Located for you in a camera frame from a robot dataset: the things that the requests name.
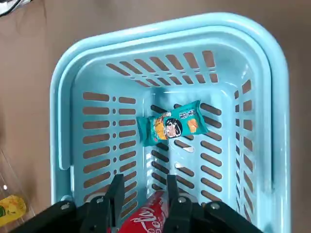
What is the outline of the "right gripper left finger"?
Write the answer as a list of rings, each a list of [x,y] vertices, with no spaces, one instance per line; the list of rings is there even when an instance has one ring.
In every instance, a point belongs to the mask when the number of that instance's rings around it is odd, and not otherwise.
[[[72,201],[60,201],[11,232],[106,233],[117,226],[124,195],[124,175],[117,174],[104,195],[96,195],[79,207]]]

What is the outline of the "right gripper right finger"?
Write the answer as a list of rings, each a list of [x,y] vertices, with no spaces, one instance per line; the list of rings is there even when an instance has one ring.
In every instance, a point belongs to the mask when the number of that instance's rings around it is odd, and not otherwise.
[[[222,201],[205,206],[180,195],[175,175],[167,176],[169,214],[164,233],[260,233],[261,230]]]

